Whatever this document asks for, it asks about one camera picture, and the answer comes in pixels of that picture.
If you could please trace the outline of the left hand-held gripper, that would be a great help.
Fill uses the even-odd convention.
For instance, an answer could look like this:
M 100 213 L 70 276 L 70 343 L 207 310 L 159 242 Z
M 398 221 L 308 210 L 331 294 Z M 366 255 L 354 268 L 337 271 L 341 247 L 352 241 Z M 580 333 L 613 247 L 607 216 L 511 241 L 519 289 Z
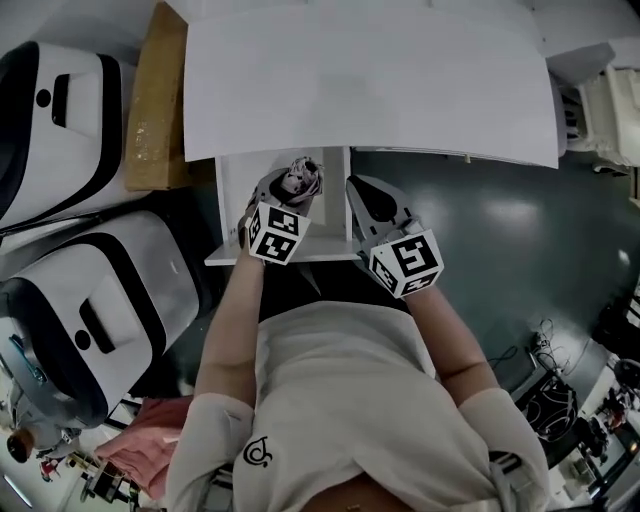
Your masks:
M 243 217 L 243 254 L 264 263 L 287 264 L 302 242 L 311 221 L 307 218 L 320 194 L 301 194 L 292 206 L 281 201 L 287 168 L 264 176 L 256 185 Z

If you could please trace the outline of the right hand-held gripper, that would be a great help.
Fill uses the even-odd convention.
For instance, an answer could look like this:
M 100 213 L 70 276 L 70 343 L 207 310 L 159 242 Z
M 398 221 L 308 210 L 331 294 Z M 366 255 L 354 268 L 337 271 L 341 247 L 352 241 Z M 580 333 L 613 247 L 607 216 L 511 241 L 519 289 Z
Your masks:
M 346 196 L 359 232 L 358 256 L 394 298 L 433 285 L 444 262 L 433 231 L 407 206 L 404 193 L 367 175 L 346 180 Z

